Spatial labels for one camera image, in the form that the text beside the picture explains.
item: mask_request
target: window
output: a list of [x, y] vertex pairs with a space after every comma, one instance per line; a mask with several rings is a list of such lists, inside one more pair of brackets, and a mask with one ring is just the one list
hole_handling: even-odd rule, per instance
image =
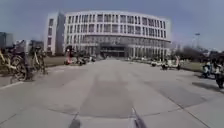
[[153, 26], [153, 20], [152, 19], [148, 19], [148, 25]]
[[123, 33], [123, 25], [120, 26], [120, 33]]
[[104, 15], [104, 22], [111, 22], [111, 15], [110, 14], [105, 14]]
[[69, 43], [70, 43], [70, 44], [72, 43], [72, 36], [70, 36], [70, 41], [69, 41]]
[[84, 15], [84, 23], [87, 23], [88, 22], [88, 15]]
[[118, 25], [112, 25], [112, 33], [118, 33]]
[[89, 15], [89, 22], [92, 22], [92, 15]]
[[147, 22], [148, 24], [147, 25], [150, 26], [150, 19], [147, 19], [147, 20], [148, 20], [148, 22]]
[[77, 33], [80, 33], [80, 25], [77, 25]]
[[49, 35], [49, 36], [52, 35], [52, 28], [48, 28], [48, 35]]
[[112, 22], [115, 22], [115, 15], [112, 15]]
[[160, 28], [163, 28], [163, 22], [160, 21]]
[[103, 15], [102, 14], [97, 15], [97, 22], [103, 22]]
[[135, 24], [138, 24], [138, 18], [135, 16]]
[[77, 36], [76, 38], [77, 38], [77, 43], [79, 43], [79, 36]]
[[76, 35], [74, 35], [73, 43], [74, 43], [74, 44], [76, 43]]
[[51, 45], [51, 38], [50, 37], [47, 38], [47, 45]]
[[163, 21], [163, 28], [166, 29], [166, 23]]
[[89, 32], [94, 32], [94, 24], [89, 25]]
[[67, 36], [66, 43], [67, 44], [69, 43], [69, 36]]
[[145, 27], [142, 29], [142, 34], [145, 35]]
[[93, 22], [95, 22], [95, 15], [93, 15]]
[[154, 20], [154, 24], [155, 24], [155, 27], [157, 27], [157, 22], [156, 22], [156, 20]]
[[148, 31], [148, 29], [149, 29], [149, 28], [146, 28], [146, 33], [145, 33], [145, 34], [146, 34], [146, 36], [148, 36], [148, 35], [149, 35], [149, 31]]
[[54, 19], [50, 19], [49, 20], [49, 26], [53, 26], [53, 23], [54, 23]]
[[124, 25], [124, 33], [127, 33], [127, 27]]
[[83, 32], [84, 24], [81, 25], [81, 33]]
[[104, 32], [111, 32], [110, 24], [104, 24]]
[[69, 26], [67, 27], [67, 33], [69, 33]]
[[158, 30], [158, 35], [157, 36], [160, 37], [160, 30]]
[[152, 20], [152, 26], [155, 26], [155, 25], [154, 25], [154, 20]]
[[154, 35], [154, 29], [152, 29], [152, 36], [155, 36], [155, 35]]
[[81, 22], [81, 15], [79, 15], [79, 23]]
[[164, 38], [166, 38], [166, 31], [164, 31]]
[[118, 23], [118, 15], [116, 15], [116, 23]]
[[69, 24], [71, 23], [71, 19], [72, 19], [72, 17], [69, 16], [69, 17], [68, 17], [68, 23], [69, 23]]
[[121, 15], [120, 18], [121, 18], [120, 19], [121, 23], [126, 23], [126, 16], [125, 15]]
[[142, 17], [142, 24], [143, 24], [143, 25], [147, 25], [147, 18]]
[[157, 29], [155, 29], [155, 37], [157, 37]]
[[159, 27], [159, 21], [157, 20], [157, 27]]
[[74, 16], [72, 16], [72, 23], [74, 23]]
[[141, 28], [139, 26], [135, 26], [135, 34], [137, 34], [137, 35], [141, 34]]
[[133, 16], [128, 16], [127, 19], [128, 19], [129, 24], [134, 24], [134, 17]]
[[78, 16], [75, 17], [75, 23], [78, 23]]
[[70, 26], [70, 33], [72, 33], [72, 30], [73, 30], [73, 26], [71, 25]]
[[149, 28], [149, 36], [153, 36], [152, 31], [153, 29]]
[[103, 32], [103, 25], [100, 25], [100, 32]]
[[99, 32], [99, 24], [96, 26], [96, 32]]
[[76, 33], [76, 25], [74, 25], [74, 33]]
[[48, 47], [48, 48], [47, 48], [47, 51], [48, 51], [48, 52], [51, 52], [51, 47]]
[[87, 33], [87, 24], [85, 24], [85, 25], [83, 26], [83, 32], [84, 32], [84, 33]]
[[128, 33], [134, 34], [134, 26], [128, 26]]
[[138, 24], [141, 24], [140, 17], [138, 17]]

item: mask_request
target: lamp post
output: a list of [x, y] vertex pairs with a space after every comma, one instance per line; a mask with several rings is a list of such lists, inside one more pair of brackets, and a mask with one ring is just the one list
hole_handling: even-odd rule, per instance
[[199, 37], [200, 37], [200, 33], [195, 33], [195, 36], [197, 36], [197, 47], [199, 47]]

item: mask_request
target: motorcycle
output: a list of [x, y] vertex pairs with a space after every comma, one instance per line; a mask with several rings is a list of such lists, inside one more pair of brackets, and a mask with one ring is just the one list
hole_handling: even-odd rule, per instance
[[219, 65], [216, 68], [216, 71], [215, 71], [215, 80], [216, 80], [216, 83], [218, 84], [219, 88], [220, 89], [223, 89], [224, 76], [223, 76], [223, 74], [221, 72], [221, 65]]
[[172, 64], [172, 60], [166, 60], [164, 64], [162, 64], [162, 70], [168, 70], [168, 69], [177, 69], [180, 70], [180, 63], [179, 63], [179, 57], [176, 56], [176, 64]]

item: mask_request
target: building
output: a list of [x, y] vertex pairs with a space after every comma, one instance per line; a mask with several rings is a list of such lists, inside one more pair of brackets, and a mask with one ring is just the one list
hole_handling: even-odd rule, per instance
[[13, 35], [11, 33], [0, 32], [0, 48], [13, 45]]
[[165, 18], [123, 11], [65, 14], [64, 45], [90, 54], [165, 57], [170, 54], [171, 23]]
[[61, 13], [48, 15], [44, 37], [44, 51], [63, 52], [65, 16]]
[[18, 51], [28, 53], [30, 51], [31, 45], [34, 47], [44, 47], [44, 43], [42, 41], [38, 40], [24, 40], [23, 43], [21, 43], [23, 40], [16, 41], [15, 44], [19, 44], [17, 46]]

